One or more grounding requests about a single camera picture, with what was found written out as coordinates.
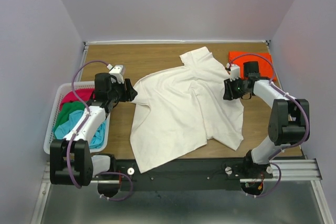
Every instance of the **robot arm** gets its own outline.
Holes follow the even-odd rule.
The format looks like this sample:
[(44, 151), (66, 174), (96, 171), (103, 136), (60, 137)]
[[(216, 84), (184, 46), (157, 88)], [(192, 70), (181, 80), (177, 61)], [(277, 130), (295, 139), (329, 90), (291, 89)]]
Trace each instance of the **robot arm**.
[(250, 93), (250, 95), (262, 98), (272, 108), (268, 136), (259, 146), (249, 151), (245, 157), (248, 160), (246, 165), (249, 168), (253, 164), (267, 165), (270, 159), (282, 150), (302, 140), (306, 132), (306, 122), (293, 100), (300, 104), (307, 116), (309, 115), (309, 103), (305, 99), (296, 99), (285, 94), (279, 88), (274, 87), (275, 85), (268, 78), (261, 77), (258, 62), (246, 62), (244, 64), (245, 79), (242, 80), (239, 76), (239, 66), (232, 65), (230, 79), (224, 81), (223, 99), (239, 99)]
[(52, 184), (73, 184), (65, 160), (69, 143), (71, 143), (70, 153), (74, 154), (70, 161), (72, 173), (79, 186), (89, 185), (92, 177), (101, 172), (115, 172), (114, 157), (105, 154), (91, 157), (89, 144), (97, 128), (111, 113), (113, 103), (132, 101), (138, 94), (133, 89), (130, 79), (124, 80), (123, 74), (122, 65), (116, 65), (109, 73), (96, 74), (95, 89), (87, 102), (83, 116), (62, 140), (52, 141), (50, 145)]

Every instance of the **metal frame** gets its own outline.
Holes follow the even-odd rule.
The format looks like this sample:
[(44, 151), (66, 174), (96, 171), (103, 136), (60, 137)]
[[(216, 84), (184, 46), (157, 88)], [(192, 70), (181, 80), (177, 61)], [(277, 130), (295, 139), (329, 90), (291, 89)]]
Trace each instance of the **metal frame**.
[[(269, 51), (269, 41), (186, 41), (186, 40), (116, 40), (116, 41), (91, 41), (91, 42), (84, 42), (84, 49), (82, 54), (82, 61), (81, 65), (85, 62), (89, 45), (108, 45), (108, 44), (154, 44), (154, 43), (230, 43), (230, 42), (264, 42), (267, 46)], [(82, 71), (78, 74), (77, 80), (81, 79)], [(301, 159), (301, 160), (281, 160), (275, 161), (278, 164), (282, 171), (282, 179), (283, 181), (303, 181), (309, 180), (311, 181), (313, 191), (315, 197), (318, 202), (319, 209), (321, 211), (323, 221), (325, 224), (334, 224), (330, 209), (328, 207), (328, 203), (326, 201), (321, 182), (321, 174), (318, 170), (318, 164), (316, 160), (309, 160), (309, 159)], [(278, 171), (275, 167), (273, 167), (273, 178), (272, 179), (265, 179), (265, 181), (275, 181), (278, 179)], [(41, 181), (41, 187), (38, 194), (37, 202), (35, 204), (34, 213), (31, 219), (31, 224), (41, 223), (43, 212), (46, 206), (49, 190), (50, 190), (50, 166), (49, 162), (46, 164), (45, 172)], [(251, 179), (241, 179), (240, 182), (250, 182)], [(119, 183), (118, 180), (92, 180), (92, 183)]]

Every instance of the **laundry basket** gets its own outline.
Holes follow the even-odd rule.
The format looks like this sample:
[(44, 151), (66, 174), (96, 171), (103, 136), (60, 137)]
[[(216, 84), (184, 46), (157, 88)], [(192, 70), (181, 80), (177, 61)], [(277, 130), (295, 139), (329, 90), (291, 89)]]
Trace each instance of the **laundry basket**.
[[(94, 81), (81, 81), (81, 82), (75, 82), (74, 87), (75, 87), (75, 90), (92, 89), (95, 87), (95, 85), (94, 85)], [(46, 138), (44, 140), (44, 146), (43, 146), (43, 149), (47, 154), (50, 154), (50, 144), (55, 139), (53, 128), (55, 126), (56, 119), (59, 113), (59, 106), (63, 98), (70, 91), (71, 91), (71, 83), (62, 84), (57, 90), (56, 97), (54, 100), (54, 105), (52, 106), (53, 109), (51, 110), (51, 114), (49, 118)], [(105, 149), (107, 145), (108, 135), (109, 135), (109, 125), (110, 125), (110, 115), (106, 118), (106, 128), (105, 128), (105, 137), (104, 137), (103, 146), (101, 148), (90, 149), (90, 152), (101, 152), (103, 149)]]

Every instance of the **gray wall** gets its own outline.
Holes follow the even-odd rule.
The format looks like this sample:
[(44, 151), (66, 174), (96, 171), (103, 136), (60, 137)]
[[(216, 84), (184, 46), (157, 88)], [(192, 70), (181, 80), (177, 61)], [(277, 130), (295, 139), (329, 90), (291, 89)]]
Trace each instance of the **gray wall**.
[(61, 0), (0, 6), (0, 220), (28, 223), (47, 159), (51, 106), (79, 66), (82, 43)]
[(84, 41), (270, 39), (293, 0), (62, 0)]
[(316, 158), (336, 219), (336, 0), (295, 0), (271, 42), (286, 91), (310, 102), (311, 133), (303, 150)]

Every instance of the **cable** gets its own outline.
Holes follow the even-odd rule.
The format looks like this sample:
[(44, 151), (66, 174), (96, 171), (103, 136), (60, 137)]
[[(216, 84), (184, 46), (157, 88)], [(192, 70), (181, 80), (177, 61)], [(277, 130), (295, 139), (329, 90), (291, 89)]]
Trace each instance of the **cable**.
[(119, 101), (115, 105), (113, 105), (112, 108), (114, 109), (118, 105), (118, 103), (119, 103)]
[(75, 91), (75, 85), (74, 85), (74, 82), (75, 82), (75, 79), (76, 79), (76, 76), (78, 75), (78, 73), (85, 67), (87, 66), (88, 64), (91, 64), (91, 63), (94, 63), (94, 62), (100, 62), (100, 63), (103, 63), (105, 64), (106, 66), (108, 66), (109, 64), (105, 61), (102, 61), (102, 60), (92, 60), (92, 61), (89, 61), (87, 63), (85, 63), (83, 66), (81, 66), (77, 72), (75, 73), (74, 77), (72, 78), (72, 81), (71, 81), (71, 89), (72, 89), (72, 92), (73, 94), (75, 95), (75, 97), (81, 102), (84, 104), (85, 108), (87, 109), (87, 112), (86, 112), (86, 116), (84, 118), (84, 120), (81, 122), (81, 124), (77, 127), (77, 129), (75, 130), (75, 132), (73, 133), (72, 137), (70, 138), (70, 141), (68, 143), (68, 147), (67, 147), (67, 167), (68, 167), (68, 172), (69, 172), (69, 176), (70, 176), (70, 179), (72, 181), (72, 183), (74, 184), (74, 186), (76, 186), (78, 189), (82, 188), (82, 186), (80, 186), (74, 175), (73, 175), (73, 172), (72, 172), (72, 169), (71, 169), (71, 162), (70, 162), (70, 150), (71, 150), (71, 145), (72, 145), (72, 142), (73, 140), (75, 139), (76, 135), (77, 135), (77, 132), (83, 127), (83, 125), (87, 122), (87, 120), (89, 119), (89, 116), (90, 116), (90, 108), (89, 106), (86, 104), (86, 102), (79, 96), (77, 95), (76, 91)]
[(101, 194), (100, 195), (101, 198), (104, 198), (104, 199), (109, 200), (109, 201), (123, 201), (133, 194), (133, 182), (132, 182), (131, 178), (129, 176), (127, 176), (126, 174), (117, 173), (117, 172), (103, 172), (103, 173), (100, 173), (100, 174), (123, 176), (130, 182), (130, 185), (131, 185), (130, 190), (128, 191), (128, 193), (124, 197), (121, 197), (121, 198), (118, 198), (118, 199), (113, 199), (113, 198), (106, 197), (104, 194)]
[(255, 184), (255, 182), (258, 180), (259, 178), (256, 178), (255, 180), (253, 180), (252, 182), (250, 182), (249, 184), (251, 184), (251, 185), (254, 185)]
[(278, 181), (275, 183), (274, 187), (272, 187), (272, 188), (271, 188), (270, 190), (268, 190), (266, 193), (264, 193), (264, 194), (260, 194), (260, 195), (253, 195), (252, 197), (254, 197), (254, 198), (263, 198), (263, 197), (266, 197), (267, 195), (271, 194), (271, 193), (272, 193), (272, 192), (279, 186), (280, 181), (281, 181), (281, 176), (282, 176), (281, 169), (280, 169), (280, 167), (279, 167), (277, 164), (275, 164), (275, 163), (270, 163), (270, 164), (276, 166), (276, 167), (278, 168), (278, 170), (279, 170), (279, 178), (278, 178)]
[(264, 177), (264, 174), (261, 173), (261, 177), (262, 177), (262, 180), (261, 180), (261, 183), (260, 183), (260, 186), (258, 187), (258, 189), (262, 189), (264, 187), (264, 180), (265, 180), (265, 177)]
[(309, 120), (308, 120), (308, 116), (307, 116), (306, 112), (304, 111), (303, 107), (294, 98), (292, 98), (288, 93), (285, 93), (283, 90), (281, 90), (276, 85), (274, 85), (273, 82), (270, 85), (271, 85), (272, 88), (277, 90), (280, 94), (282, 94), (284, 97), (288, 98), (290, 101), (292, 101), (297, 106), (297, 108), (300, 110), (301, 114), (303, 115), (303, 118), (305, 120), (304, 122), (306, 123), (306, 131), (304, 132), (304, 135), (303, 135), (302, 139), (296, 144), (285, 146), (282, 149), (279, 149), (279, 150), (275, 151), (272, 155), (269, 156), (269, 160), (272, 160), (282, 150), (299, 146), (300, 144), (302, 144), (306, 141), (306, 139), (308, 137), (308, 134), (309, 134)]
[(243, 54), (243, 55), (239, 55), (239, 56), (235, 57), (233, 60), (231, 60), (231, 61), (229, 62), (229, 68), (231, 67), (232, 63), (233, 63), (235, 60), (237, 60), (237, 59), (239, 59), (239, 58), (241, 58), (241, 57), (244, 57), (244, 56), (248, 56), (248, 55), (252, 55), (252, 56), (259, 57), (259, 58), (261, 58), (261, 59), (263, 59), (263, 60), (265, 60), (265, 61), (268, 62), (268, 64), (272, 67), (272, 71), (273, 71), (272, 77), (271, 77), (271, 79), (269, 80), (269, 83), (271, 83), (271, 82), (274, 80), (274, 78), (275, 78), (275, 69), (274, 69), (274, 66), (273, 66), (272, 62), (270, 62), (270, 61), (269, 61), (267, 58), (265, 58), (264, 56), (261, 56), (261, 55), (258, 55), (258, 54)]

